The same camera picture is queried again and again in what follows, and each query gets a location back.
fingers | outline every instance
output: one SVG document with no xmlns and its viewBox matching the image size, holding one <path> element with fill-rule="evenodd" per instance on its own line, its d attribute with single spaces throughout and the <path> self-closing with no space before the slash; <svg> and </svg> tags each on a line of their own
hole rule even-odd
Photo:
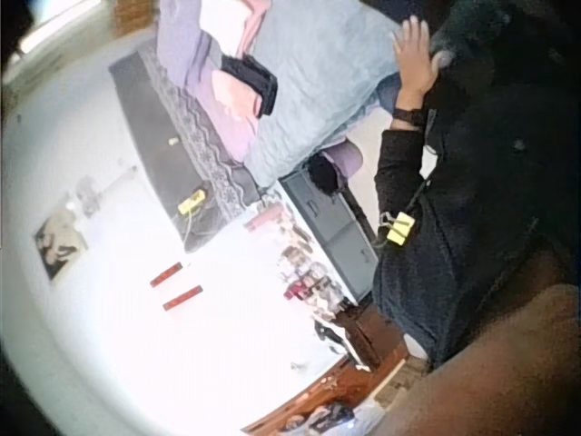
<svg viewBox="0 0 581 436">
<path fill-rule="evenodd" d="M 393 51 L 396 55 L 401 53 L 402 35 L 400 33 L 391 32 L 391 39 L 393 40 Z"/>
<path fill-rule="evenodd" d="M 443 64 L 443 61 L 446 57 L 446 52 L 437 52 L 434 57 L 432 57 L 432 73 L 438 76 L 439 68 Z"/>
<path fill-rule="evenodd" d="M 412 47 L 418 47 L 419 43 L 419 21 L 415 15 L 409 18 L 409 43 Z"/>
<path fill-rule="evenodd" d="M 406 20 L 403 22 L 403 25 L 401 25 L 401 32 L 403 33 L 403 43 L 407 44 L 409 42 L 409 38 L 411 35 L 411 30 L 409 28 L 409 21 Z"/>
<path fill-rule="evenodd" d="M 419 22 L 415 15 L 412 15 L 409 20 L 405 20 L 401 25 L 400 35 L 396 35 L 396 41 L 399 50 L 403 49 L 404 45 L 409 48 L 426 50 L 429 49 L 429 29 L 428 23 L 425 21 Z"/>
<path fill-rule="evenodd" d="M 429 27 L 425 21 L 421 22 L 419 28 L 419 50 L 424 53 L 429 51 Z"/>
</svg>

yellow clip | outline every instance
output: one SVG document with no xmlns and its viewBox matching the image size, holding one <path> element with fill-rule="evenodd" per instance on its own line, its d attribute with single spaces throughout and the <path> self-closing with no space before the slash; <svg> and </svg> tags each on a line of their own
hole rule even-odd
<svg viewBox="0 0 581 436">
<path fill-rule="evenodd" d="M 392 224 L 391 230 L 388 233 L 388 241 L 392 241 L 397 245 L 403 245 L 408 239 L 409 232 L 411 228 L 416 223 L 411 216 L 400 212 L 396 221 Z"/>
<path fill-rule="evenodd" d="M 183 201 L 179 206 L 178 210 L 182 215 L 187 215 L 193 212 L 193 210 L 204 202 L 206 199 L 206 192 L 203 189 L 198 189 L 193 195 Z"/>
</svg>

patterned bed trim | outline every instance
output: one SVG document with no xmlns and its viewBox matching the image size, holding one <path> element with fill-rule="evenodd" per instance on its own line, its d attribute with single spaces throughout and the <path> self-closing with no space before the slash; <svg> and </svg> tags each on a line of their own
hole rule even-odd
<svg viewBox="0 0 581 436">
<path fill-rule="evenodd" d="M 231 167 L 221 160 L 225 150 L 210 118 L 195 98 L 170 82 L 157 59 L 154 40 L 144 44 L 138 53 L 194 168 L 202 179 L 212 184 L 224 217 L 228 222 L 233 220 L 246 208 L 242 201 L 243 190 L 232 180 Z"/>
</svg>

poster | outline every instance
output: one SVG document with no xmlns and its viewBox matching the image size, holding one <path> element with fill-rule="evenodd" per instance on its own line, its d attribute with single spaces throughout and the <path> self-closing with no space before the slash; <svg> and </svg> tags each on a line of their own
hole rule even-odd
<svg viewBox="0 0 581 436">
<path fill-rule="evenodd" d="M 66 207 L 44 221 L 34 242 L 51 283 L 58 282 L 86 251 L 83 236 L 74 229 L 74 213 Z"/>
</svg>

black watch strap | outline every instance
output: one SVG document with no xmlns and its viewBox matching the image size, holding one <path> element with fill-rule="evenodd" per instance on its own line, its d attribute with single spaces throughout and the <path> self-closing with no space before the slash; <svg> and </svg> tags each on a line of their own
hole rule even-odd
<svg viewBox="0 0 581 436">
<path fill-rule="evenodd" d="M 405 121 L 406 123 L 410 123 L 414 127 L 419 127 L 423 129 L 426 127 L 426 121 L 428 120 L 428 111 L 423 109 L 414 109 L 412 111 L 405 111 L 403 109 L 399 109 L 398 107 L 394 108 L 393 110 L 393 119 Z"/>
</svg>

